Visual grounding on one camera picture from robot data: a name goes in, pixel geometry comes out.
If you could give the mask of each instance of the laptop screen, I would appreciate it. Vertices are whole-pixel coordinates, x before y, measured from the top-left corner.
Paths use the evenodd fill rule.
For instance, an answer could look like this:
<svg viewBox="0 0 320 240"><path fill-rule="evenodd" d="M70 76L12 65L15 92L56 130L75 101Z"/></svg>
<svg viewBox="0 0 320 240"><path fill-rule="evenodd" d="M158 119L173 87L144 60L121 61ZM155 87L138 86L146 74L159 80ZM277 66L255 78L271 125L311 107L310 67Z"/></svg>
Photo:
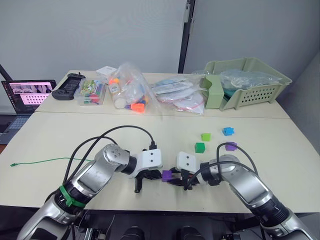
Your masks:
<svg viewBox="0 0 320 240"><path fill-rule="evenodd" d="M1 82L17 114L32 114L56 87L55 80Z"/></svg>

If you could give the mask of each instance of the laptop keyboard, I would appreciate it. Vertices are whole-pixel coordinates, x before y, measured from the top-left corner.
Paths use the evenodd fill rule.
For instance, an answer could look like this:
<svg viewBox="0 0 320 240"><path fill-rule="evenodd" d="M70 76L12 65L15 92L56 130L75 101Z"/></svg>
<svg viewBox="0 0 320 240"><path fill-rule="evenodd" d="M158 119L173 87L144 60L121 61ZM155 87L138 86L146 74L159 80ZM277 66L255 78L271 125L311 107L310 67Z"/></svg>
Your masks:
<svg viewBox="0 0 320 240"><path fill-rule="evenodd" d="M9 129L20 129L28 119L28 116L17 116Z"/></svg>

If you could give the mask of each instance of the white table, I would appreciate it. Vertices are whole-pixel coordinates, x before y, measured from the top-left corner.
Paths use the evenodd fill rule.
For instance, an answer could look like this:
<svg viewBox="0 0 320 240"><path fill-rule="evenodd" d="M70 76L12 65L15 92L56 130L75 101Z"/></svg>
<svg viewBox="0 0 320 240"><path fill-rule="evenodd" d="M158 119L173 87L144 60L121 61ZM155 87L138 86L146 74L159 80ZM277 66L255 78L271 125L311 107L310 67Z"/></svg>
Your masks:
<svg viewBox="0 0 320 240"><path fill-rule="evenodd" d="M84 71L84 70L70 70L64 78L58 83L56 88L67 79L69 73L78 73L87 78L97 77L98 74L95 71ZM156 83L160 80L176 76L176 73L144 73L145 79L148 83ZM114 115L139 115L127 109L116 109L112 103L109 91L106 91L105 99L103 105L97 106L80 106L77 101L59 101L54 99L51 95L37 108L37 112L52 112L52 113L86 113L86 114L114 114ZM175 110L170 110L164 108L162 110L164 116L194 116L194 113L190 112L177 112ZM152 106L148 106L144 115L159 115ZM283 118L289 119L288 114L283 110L283 108L274 102L270 104L268 102L253 104L250 106L240 107L240 109L227 109L225 111L220 111L219 109L206 109L203 117L235 117L235 118Z"/></svg>
<svg viewBox="0 0 320 240"><path fill-rule="evenodd" d="M47 195L62 183L68 160L15 167L10 164L69 157L85 139L127 124L142 126L153 135L165 170L175 166L179 151L207 162L215 158L218 144L237 142L255 161L261 179L288 208L294 212L320 212L320 156L290 119L58 112L34 113L0 154L0 205L41 207ZM235 134L224 136L224 127L233 127ZM194 144L201 141L201 133L212 133L212 140L206 143L204 154L196 154ZM119 129L110 137L131 153L140 152L150 143L148 136L137 129ZM107 143L101 140L88 159L93 159ZM87 148L76 156L82 157ZM241 152L231 153L250 166ZM183 191L160 180L143 180L140 194L134 193L134 185L127 175L115 173L87 208L249 213L226 183Z"/></svg>

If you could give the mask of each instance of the laptop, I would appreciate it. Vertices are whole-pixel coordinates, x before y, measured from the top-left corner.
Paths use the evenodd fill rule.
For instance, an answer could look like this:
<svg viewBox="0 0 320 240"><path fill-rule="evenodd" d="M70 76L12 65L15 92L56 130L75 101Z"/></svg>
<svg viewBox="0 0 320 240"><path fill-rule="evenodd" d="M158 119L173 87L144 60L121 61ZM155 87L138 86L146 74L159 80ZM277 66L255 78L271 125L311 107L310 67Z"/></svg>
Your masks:
<svg viewBox="0 0 320 240"><path fill-rule="evenodd" d="M16 112L15 119L0 135L0 144L8 144L57 84L55 80L13 81L11 78L7 80L5 74L2 75L6 81L1 81L1 83Z"/></svg>

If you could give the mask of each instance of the clear plastic box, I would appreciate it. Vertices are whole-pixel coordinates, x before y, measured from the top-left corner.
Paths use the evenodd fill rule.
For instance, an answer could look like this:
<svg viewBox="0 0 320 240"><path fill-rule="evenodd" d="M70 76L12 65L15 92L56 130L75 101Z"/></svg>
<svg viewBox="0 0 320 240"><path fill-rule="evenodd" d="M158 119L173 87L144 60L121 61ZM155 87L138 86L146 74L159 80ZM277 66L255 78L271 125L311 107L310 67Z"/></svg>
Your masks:
<svg viewBox="0 0 320 240"><path fill-rule="evenodd" d="M74 98L81 106L96 106L104 103L106 84L98 78L84 78L74 93Z"/></svg>

